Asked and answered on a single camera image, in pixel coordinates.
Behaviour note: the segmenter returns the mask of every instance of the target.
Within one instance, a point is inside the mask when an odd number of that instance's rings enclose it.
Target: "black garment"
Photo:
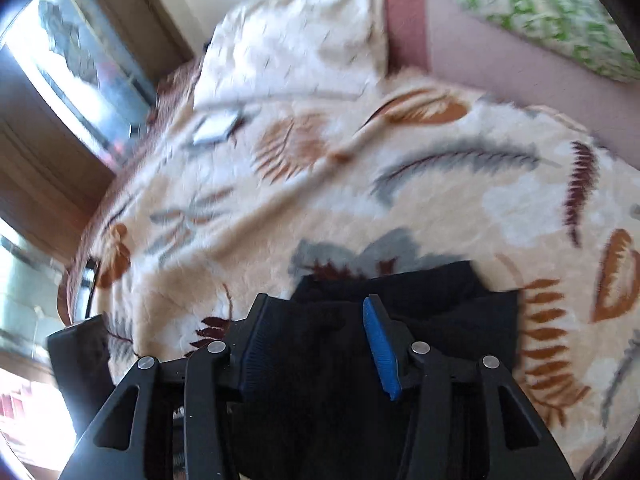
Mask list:
[[[244,403],[232,407],[232,449],[252,480],[393,480],[415,399],[382,390],[362,324],[378,294],[417,340],[446,355],[486,354],[513,367],[517,291],[488,291],[468,262],[374,280],[303,278],[270,299],[245,354]]]

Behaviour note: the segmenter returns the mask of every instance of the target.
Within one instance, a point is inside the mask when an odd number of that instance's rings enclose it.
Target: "bed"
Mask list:
[[[288,298],[306,274],[471,260],[490,289],[522,290],[514,376],[577,477],[622,474],[607,466],[625,441],[618,462],[629,466],[637,85],[451,0],[270,0],[230,13],[207,55],[158,95],[148,137],[61,285],[73,321],[82,267],[100,260],[92,314],[105,319],[114,378],[138,356],[180,358],[220,338],[255,294]],[[587,99],[610,99],[613,112]],[[193,143],[225,107],[241,109],[241,124]]]

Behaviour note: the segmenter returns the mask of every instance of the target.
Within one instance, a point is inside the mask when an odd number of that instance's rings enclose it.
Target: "green patterned fabric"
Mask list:
[[[620,81],[640,64],[599,0],[456,0],[465,9]]]

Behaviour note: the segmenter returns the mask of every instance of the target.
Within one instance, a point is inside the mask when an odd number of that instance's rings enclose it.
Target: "bedspread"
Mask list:
[[[640,172],[552,110],[385,78],[380,9],[268,0],[216,30],[195,92],[92,240],[112,373],[189,354],[306,274],[471,260],[492,290],[522,290],[515,376],[596,478],[640,414]],[[230,104],[242,124],[193,144]]]

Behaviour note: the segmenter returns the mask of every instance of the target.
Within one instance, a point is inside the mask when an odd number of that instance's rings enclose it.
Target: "silver rivet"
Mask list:
[[[151,368],[155,362],[156,360],[150,356],[143,357],[142,359],[140,359],[140,361],[138,361],[138,368],[140,368],[141,370],[149,370],[149,368]]]
[[[207,345],[207,350],[212,354],[219,354],[220,352],[224,352],[226,348],[224,341],[212,341]]]
[[[491,368],[491,370],[494,370],[495,368],[500,366],[500,359],[492,355],[485,355],[482,358],[482,364],[487,368]]]
[[[411,345],[411,350],[414,354],[428,354],[431,347],[424,341],[416,341]]]

